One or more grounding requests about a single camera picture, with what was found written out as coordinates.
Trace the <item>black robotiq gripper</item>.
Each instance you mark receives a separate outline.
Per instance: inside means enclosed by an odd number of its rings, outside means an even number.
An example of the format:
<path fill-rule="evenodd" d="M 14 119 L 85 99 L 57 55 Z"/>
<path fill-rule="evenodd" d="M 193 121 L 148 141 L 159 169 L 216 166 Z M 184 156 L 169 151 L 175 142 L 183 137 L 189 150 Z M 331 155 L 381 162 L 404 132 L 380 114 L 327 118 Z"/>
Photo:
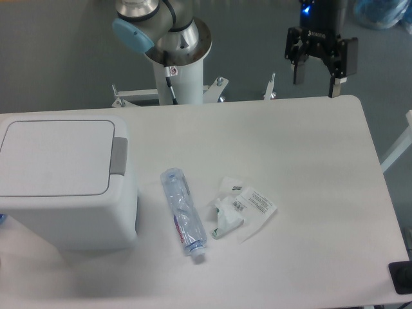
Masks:
<path fill-rule="evenodd" d="M 347 1 L 301 1 L 299 26 L 287 32 L 285 58 L 294 70 L 293 83 L 304 82 L 309 57 L 322 60 L 331 75 L 328 96 L 338 97 L 347 76 L 357 72 L 358 38 L 343 39 Z"/>

